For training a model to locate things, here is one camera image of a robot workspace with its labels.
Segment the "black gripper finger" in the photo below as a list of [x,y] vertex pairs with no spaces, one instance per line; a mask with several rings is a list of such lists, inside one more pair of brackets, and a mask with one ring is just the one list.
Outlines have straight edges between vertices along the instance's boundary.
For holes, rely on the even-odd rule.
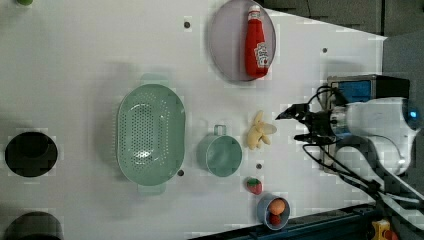
[[296,141],[306,142],[310,144],[328,144],[329,143],[329,139],[327,137],[321,137],[318,135],[314,135],[312,133],[295,135],[294,139]]
[[301,104],[293,104],[290,107],[288,107],[285,111],[280,113],[276,119],[296,119],[296,120],[302,120],[306,114],[309,112],[309,105],[307,103],[301,103]]

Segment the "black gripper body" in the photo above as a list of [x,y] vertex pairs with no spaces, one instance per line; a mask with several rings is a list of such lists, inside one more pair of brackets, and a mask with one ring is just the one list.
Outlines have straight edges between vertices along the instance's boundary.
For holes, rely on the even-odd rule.
[[307,112],[300,122],[307,127],[313,136],[334,137],[330,111]]

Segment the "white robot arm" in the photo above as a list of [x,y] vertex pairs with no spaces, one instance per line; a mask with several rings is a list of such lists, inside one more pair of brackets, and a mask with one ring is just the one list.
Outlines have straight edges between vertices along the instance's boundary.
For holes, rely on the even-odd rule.
[[423,228],[423,194],[401,179],[420,132],[418,114],[407,99],[349,103],[341,98],[319,112],[308,103],[293,104],[277,118],[295,119],[308,129],[295,139],[303,150],[321,150],[315,161],[324,169],[383,202],[414,228]]

